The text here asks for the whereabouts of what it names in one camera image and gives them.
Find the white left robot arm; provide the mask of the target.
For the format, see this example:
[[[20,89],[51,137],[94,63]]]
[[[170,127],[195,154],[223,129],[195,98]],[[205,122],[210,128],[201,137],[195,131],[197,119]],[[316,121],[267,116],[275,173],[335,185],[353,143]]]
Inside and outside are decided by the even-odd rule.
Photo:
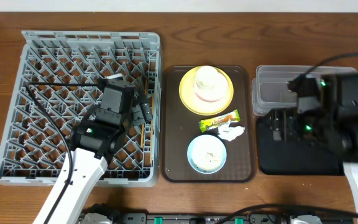
[[[62,171],[35,223],[74,223],[94,186],[130,142],[118,144],[96,120],[85,120],[71,136]]]

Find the pink bowl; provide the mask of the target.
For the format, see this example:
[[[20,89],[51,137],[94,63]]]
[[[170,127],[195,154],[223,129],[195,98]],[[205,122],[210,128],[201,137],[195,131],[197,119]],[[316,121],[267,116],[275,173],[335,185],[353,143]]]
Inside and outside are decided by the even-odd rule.
[[[230,95],[229,83],[223,75],[214,79],[212,87],[202,87],[194,79],[193,92],[197,98],[208,103],[217,102]]]

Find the rice leftovers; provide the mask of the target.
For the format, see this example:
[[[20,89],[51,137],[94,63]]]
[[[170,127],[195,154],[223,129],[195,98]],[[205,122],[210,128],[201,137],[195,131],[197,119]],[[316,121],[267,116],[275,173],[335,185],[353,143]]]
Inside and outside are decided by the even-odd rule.
[[[213,172],[223,161],[222,142],[214,136],[205,136],[194,143],[191,158],[203,172]]]

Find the green orange snack wrapper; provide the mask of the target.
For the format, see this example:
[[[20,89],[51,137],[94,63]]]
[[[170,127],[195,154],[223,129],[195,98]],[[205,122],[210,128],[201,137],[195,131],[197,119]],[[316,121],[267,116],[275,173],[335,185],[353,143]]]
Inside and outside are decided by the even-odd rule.
[[[235,123],[241,120],[238,110],[220,115],[214,118],[204,119],[199,122],[200,131],[203,133],[210,129],[218,128],[224,124]]]

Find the cream cup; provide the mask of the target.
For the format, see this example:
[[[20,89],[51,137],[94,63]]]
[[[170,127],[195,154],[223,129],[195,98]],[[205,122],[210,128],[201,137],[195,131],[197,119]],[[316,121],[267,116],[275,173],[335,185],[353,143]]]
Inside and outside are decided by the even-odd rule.
[[[209,65],[201,66],[195,75],[195,83],[201,89],[211,89],[215,87],[219,76],[218,71]]]

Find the wooden chopstick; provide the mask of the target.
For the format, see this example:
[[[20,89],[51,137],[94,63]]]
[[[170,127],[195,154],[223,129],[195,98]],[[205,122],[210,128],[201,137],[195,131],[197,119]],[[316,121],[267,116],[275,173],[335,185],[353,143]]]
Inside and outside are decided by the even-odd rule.
[[[144,86],[144,93],[145,95],[147,95],[147,90],[148,90],[148,79],[145,80],[145,86]],[[140,147],[141,149],[144,148],[144,134],[145,134],[145,124],[142,125],[142,132],[141,132],[141,142],[140,142]]]

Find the light blue bowl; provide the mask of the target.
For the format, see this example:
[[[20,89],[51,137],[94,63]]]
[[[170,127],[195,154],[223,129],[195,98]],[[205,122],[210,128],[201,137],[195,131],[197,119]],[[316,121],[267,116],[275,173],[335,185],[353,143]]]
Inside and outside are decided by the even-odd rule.
[[[219,138],[203,134],[190,142],[187,158],[195,171],[201,174],[213,174],[223,168],[227,159],[227,151]]]

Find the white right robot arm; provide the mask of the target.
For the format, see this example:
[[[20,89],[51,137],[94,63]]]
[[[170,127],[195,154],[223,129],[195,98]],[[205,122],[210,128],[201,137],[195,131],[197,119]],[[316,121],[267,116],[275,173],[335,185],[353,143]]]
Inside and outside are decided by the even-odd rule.
[[[342,161],[358,221],[358,73],[302,74],[288,83],[297,94],[294,108],[275,108],[265,115],[273,140],[315,143]]]

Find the white tissue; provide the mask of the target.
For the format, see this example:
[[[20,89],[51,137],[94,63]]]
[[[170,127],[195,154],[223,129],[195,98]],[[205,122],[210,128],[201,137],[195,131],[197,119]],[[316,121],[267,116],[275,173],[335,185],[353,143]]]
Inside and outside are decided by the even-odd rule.
[[[223,140],[232,141],[243,134],[244,131],[245,127],[243,126],[230,126],[230,123],[227,123],[218,128],[218,137]]]

